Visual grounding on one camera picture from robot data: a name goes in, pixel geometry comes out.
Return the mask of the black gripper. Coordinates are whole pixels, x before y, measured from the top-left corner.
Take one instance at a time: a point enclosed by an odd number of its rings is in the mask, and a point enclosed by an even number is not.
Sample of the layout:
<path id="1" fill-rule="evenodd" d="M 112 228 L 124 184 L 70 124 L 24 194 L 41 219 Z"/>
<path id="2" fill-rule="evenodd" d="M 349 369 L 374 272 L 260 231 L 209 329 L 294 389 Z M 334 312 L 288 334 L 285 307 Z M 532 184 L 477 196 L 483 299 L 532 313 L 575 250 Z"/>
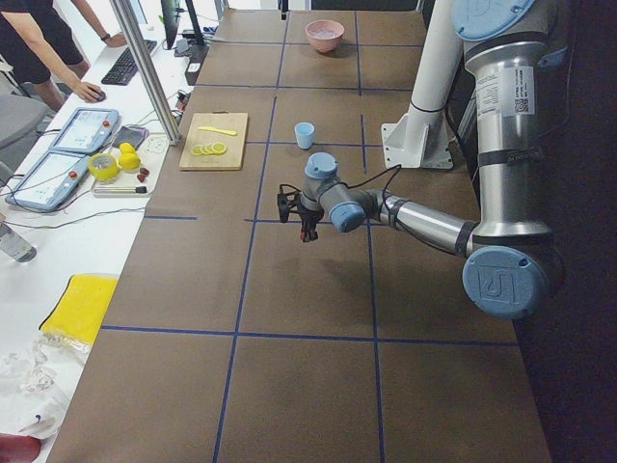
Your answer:
<path id="1" fill-rule="evenodd" d="M 322 210 L 312 210 L 302 204 L 298 205 L 298 215 L 301 218 L 301 232 L 305 234 L 303 242 L 311 242 L 318 239 L 317 224 L 322 220 Z"/>

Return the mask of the person right hand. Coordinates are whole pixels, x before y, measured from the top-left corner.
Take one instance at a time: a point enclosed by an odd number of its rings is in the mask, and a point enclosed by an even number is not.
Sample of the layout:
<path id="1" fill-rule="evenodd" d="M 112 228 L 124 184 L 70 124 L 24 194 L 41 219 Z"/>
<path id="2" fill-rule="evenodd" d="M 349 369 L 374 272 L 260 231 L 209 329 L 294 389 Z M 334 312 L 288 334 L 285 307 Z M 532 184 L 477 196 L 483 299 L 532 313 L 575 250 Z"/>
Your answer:
<path id="1" fill-rule="evenodd" d="M 72 91 L 79 96 L 82 100 L 89 102 L 89 96 L 91 90 L 101 91 L 101 89 L 95 84 L 83 81 L 77 81 L 76 83 L 69 84 Z"/>

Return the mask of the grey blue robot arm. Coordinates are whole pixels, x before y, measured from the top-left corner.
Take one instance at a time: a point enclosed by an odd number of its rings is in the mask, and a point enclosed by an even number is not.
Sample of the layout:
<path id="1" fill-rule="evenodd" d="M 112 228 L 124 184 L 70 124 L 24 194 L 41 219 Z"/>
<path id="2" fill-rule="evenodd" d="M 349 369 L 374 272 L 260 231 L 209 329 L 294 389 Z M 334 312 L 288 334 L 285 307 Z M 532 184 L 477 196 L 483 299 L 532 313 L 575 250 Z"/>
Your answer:
<path id="1" fill-rule="evenodd" d="M 329 153 L 310 156 L 304 184 L 281 191 L 282 221 L 301 219 L 302 240 L 316 239 L 329 219 L 341 232 L 367 220 L 405 232 L 464 259 L 462 284 L 484 313 L 518 319 L 540 309 L 563 275 L 553 234 L 542 217 L 536 73 L 562 49 L 567 1 L 439 1 L 436 3 L 408 111 L 382 126 L 387 169 L 411 171 L 403 194 L 366 189 L 339 177 Z M 445 107 L 459 68 L 474 79 L 479 215 L 461 177 L 438 179 L 453 162 Z"/>

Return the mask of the person forearm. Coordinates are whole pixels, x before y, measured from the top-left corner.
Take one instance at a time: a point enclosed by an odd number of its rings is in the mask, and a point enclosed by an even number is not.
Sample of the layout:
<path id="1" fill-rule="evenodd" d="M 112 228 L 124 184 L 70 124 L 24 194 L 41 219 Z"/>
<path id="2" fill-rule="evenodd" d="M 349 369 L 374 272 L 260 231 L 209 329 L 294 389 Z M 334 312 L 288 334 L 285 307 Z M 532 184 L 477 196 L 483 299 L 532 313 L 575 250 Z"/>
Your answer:
<path id="1" fill-rule="evenodd" d="M 59 77 L 74 93 L 77 93 L 82 84 L 80 78 L 62 61 L 41 31 L 38 31 L 31 39 L 30 48 L 51 72 Z"/>

